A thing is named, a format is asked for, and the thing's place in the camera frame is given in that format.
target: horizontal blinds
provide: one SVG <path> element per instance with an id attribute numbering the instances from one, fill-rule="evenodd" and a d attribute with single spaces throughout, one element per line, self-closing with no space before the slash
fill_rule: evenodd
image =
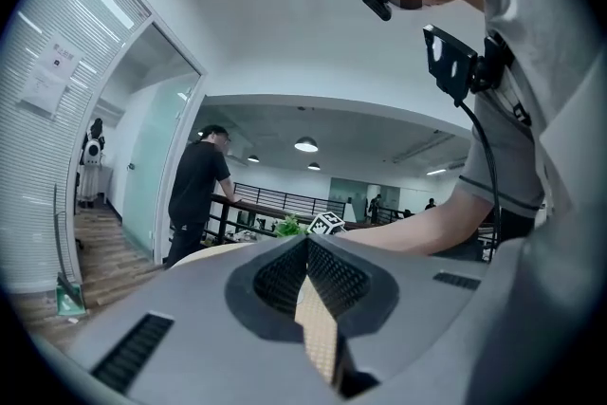
<path id="1" fill-rule="evenodd" d="M 65 198 L 72 150 L 82 143 L 76 140 L 77 132 L 105 70 L 149 16 L 138 0 L 113 1 L 132 26 L 119 19 L 107 0 L 22 0 L 4 33 L 0 52 L 0 271 L 9 290 L 28 291 L 57 277 L 55 185 L 62 254 L 67 276 L 73 277 Z M 84 56 L 51 118 L 19 102 L 19 95 L 55 32 Z"/>

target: black t-shirt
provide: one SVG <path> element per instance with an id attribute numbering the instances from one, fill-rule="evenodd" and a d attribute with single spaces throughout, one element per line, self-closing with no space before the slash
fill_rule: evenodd
<path id="1" fill-rule="evenodd" d="M 230 177 L 224 155 L 210 142 L 194 142 L 186 147 L 175 176 L 169 201 L 173 222 L 206 223 L 215 181 Z"/>

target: wooden floor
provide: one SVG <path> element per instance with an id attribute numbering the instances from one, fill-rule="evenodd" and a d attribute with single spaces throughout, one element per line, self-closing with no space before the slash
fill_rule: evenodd
<path id="1" fill-rule="evenodd" d="M 100 200 L 94 209 L 78 211 L 74 231 L 84 245 L 80 261 L 87 314 L 77 316 L 77 323 L 57 316 L 54 291 L 13 296 L 26 328 L 62 351 L 91 318 L 162 271 L 124 240 L 119 220 Z"/>

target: white door frame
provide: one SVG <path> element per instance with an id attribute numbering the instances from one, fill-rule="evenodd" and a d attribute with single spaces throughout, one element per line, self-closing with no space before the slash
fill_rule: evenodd
<path id="1" fill-rule="evenodd" d="M 150 12 L 150 16 L 141 24 L 141 26 L 139 26 L 135 30 L 135 32 L 133 32 L 133 35 L 126 41 L 126 43 L 120 49 L 116 57 L 107 67 L 105 73 L 103 74 L 103 77 L 96 86 L 95 91 L 93 92 L 93 95 L 91 96 L 88 105 L 86 106 L 86 110 L 84 111 L 83 119 L 76 135 L 74 148 L 72 149 L 72 157 L 69 163 L 65 195 L 65 232 L 67 236 L 67 253 L 72 265 L 74 279 L 78 284 L 81 284 L 83 282 L 83 276 L 80 270 L 78 250 L 76 248 L 76 238 L 74 236 L 74 191 L 76 184 L 76 172 L 78 169 L 78 164 L 80 162 L 80 150 L 82 149 L 82 140 L 84 139 L 84 134 L 86 134 L 86 131 L 88 129 L 88 122 L 91 119 L 93 110 L 95 109 L 95 106 L 97 105 L 99 98 L 101 97 L 101 92 L 105 88 L 110 76 L 112 76 L 114 70 L 116 69 L 116 66 L 118 66 L 119 62 L 122 60 L 128 49 L 133 45 L 133 43 L 139 38 L 139 36 L 147 27 L 152 24 L 156 25 L 158 30 L 160 30 L 160 32 L 169 40 L 169 42 L 175 47 L 175 49 L 194 68 L 194 70 L 200 74 L 200 78 L 196 82 L 192 94 L 189 97 L 188 102 L 186 103 L 186 106 L 183 110 L 182 116 L 179 120 L 179 124 L 175 129 L 171 148 L 169 149 L 170 152 L 162 173 L 162 178 L 160 179 L 160 190 L 158 193 L 158 201 L 156 203 L 156 227 L 154 232 L 155 238 L 153 244 L 154 259 L 157 263 L 160 263 L 162 260 L 162 235 L 166 234 L 168 238 L 169 234 L 169 222 L 168 220 L 164 221 L 164 213 L 162 211 L 165 209 L 165 207 L 168 207 L 167 197 L 169 193 L 169 187 L 172 187 L 172 185 L 170 186 L 169 183 L 172 183 L 175 180 L 176 164 L 179 159 L 177 155 L 181 155 L 181 152 L 183 152 L 187 141 L 187 137 L 183 137 L 183 132 L 186 131 L 186 134 L 188 133 L 189 126 L 192 126 L 193 120 L 195 119 L 195 116 L 198 113 L 197 109 L 200 105 L 196 105 L 196 101 L 200 100 L 200 102 L 202 102 L 202 99 L 204 98 L 202 84 L 207 76 L 206 69 L 204 69 L 200 62 L 198 62 L 196 58 L 192 55 L 190 50 L 187 49 L 181 43 L 177 36 L 175 36 L 171 29 L 156 13 L 150 3 L 147 0 L 138 1 Z"/>

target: white paper notice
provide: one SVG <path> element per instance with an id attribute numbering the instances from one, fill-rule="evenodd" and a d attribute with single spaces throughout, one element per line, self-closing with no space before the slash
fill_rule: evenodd
<path id="1" fill-rule="evenodd" d="M 42 108 L 55 115 L 67 83 L 39 65 L 29 73 L 26 85 L 21 92 L 21 100 Z"/>
<path id="2" fill-rule="evenodd" d="M 69 83 L 69 77 L 74 74 L 82 58 L 82 51 L 55 32 L 38 57 L 37 65 Z"/>

